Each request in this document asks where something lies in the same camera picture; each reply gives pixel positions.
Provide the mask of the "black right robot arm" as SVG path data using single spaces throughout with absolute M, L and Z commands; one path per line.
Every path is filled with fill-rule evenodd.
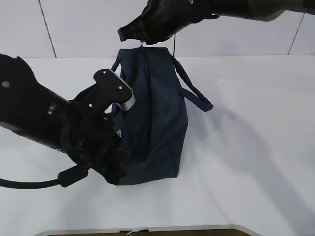
M 164 42 L 180 30 L 220 16 L 269 22 L 284 11 L 315 13 L 313 0 L 150 0 L 142 13 L 118 29 L 121 42 Z

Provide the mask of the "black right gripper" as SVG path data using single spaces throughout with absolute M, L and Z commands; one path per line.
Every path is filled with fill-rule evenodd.
M 153 45 L 168 40 L 191 24 L 218 17 L 210 0 L 150 0 L 141 19 L 119 28 L 118 35 L 121 42 L 135 39 Z

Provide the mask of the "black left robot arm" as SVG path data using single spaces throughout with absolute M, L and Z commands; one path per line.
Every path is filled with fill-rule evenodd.
M 74 166 L 54 180 L 18 182 L 2 179 L 13 189 L 68 187 L 88 176 L 101 174 L 118 185 L 126 176 L 123 167 L 130 152 L 114 131 L 106 109 L 132 99 L 131 88 L 111 69 L 94 74 L 95 84 L 66 100 L 42 86 L 20 57 L 0 57 L 0 124 L 13 133 L 65 153 Z

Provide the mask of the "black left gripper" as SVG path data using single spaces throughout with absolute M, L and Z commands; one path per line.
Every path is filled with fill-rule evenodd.
M 84 179 L 90 169 L 113 185 L 126 176 L 128 150 L 114 131 L 112 115 L 105 112 L 113 98 L 113 93 L 90 86 L 70 101 L 69 109 L 61 109 L 61 144 L 76 164 L 61 173 L 62 185 Z

